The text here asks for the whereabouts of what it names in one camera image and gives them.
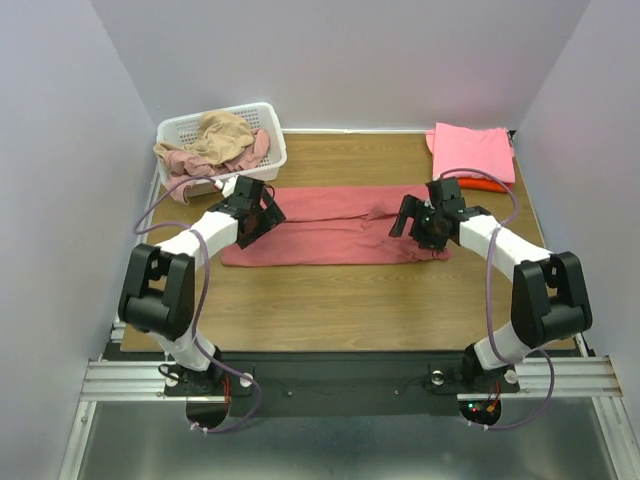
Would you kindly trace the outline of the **dusty red t-shirt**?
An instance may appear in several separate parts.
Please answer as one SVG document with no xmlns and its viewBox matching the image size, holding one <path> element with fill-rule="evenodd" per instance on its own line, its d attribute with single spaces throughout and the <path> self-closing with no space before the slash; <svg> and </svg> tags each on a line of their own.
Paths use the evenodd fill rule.
<svg viewBox="0 0 640 480">
<path fill-rule="evenodd" d="M 422 249 L 408 236 L 389 236 L 405 195 L 423 185 L 292 187 L 276 191 L 286 221 L 250 246 L 221 253 L 231 267 L 394 265 L 447 260 L 448 251 Z"/>
</svg>

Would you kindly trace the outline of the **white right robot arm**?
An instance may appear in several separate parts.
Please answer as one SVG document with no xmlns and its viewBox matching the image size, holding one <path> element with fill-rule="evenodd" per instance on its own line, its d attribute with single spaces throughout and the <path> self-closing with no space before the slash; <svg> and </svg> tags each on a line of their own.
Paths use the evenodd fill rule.
<svg viewBox="0 0 640 480">
<path fill-rule="evenodd" d="M 431 181 L 426 200 L 402 199 L 392 237 L 408 234 L 420 247 L 441 251 L 449 242 L 486 261 L 512 285 L 510 319 L 467 347 L 461 377 L 473 385 L 557 340 L 589 330 L 593 315 L 579 258 L 553 253 L 518 236 L 487 209 L 469 206 L 455 178 Z"/>
</svg>

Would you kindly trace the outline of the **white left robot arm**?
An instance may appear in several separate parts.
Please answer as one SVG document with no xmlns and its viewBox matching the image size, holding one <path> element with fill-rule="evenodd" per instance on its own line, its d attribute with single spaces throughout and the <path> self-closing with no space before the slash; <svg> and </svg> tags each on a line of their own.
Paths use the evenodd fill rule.
<svg viewBox="0 0 640 480">
<path fill-rule="evenodd" d="M 206 300 L 211 258 L 227 247 L 244 249 L 286 220 L 265 182 L 234 176 L 216 184 L 223 199 L 193 224 L 165 222 L 134 233 L 164 227 L 180 232 L 158 244 L 140 243 L 131 251 L 118 304 L 118 318 L 150 336 L 182 371 L 216 385 L 231 375 L 244 386 L 257 385 L 252 376 L 222 363 L 220 350 L 199 331 Z"/>
</svg>

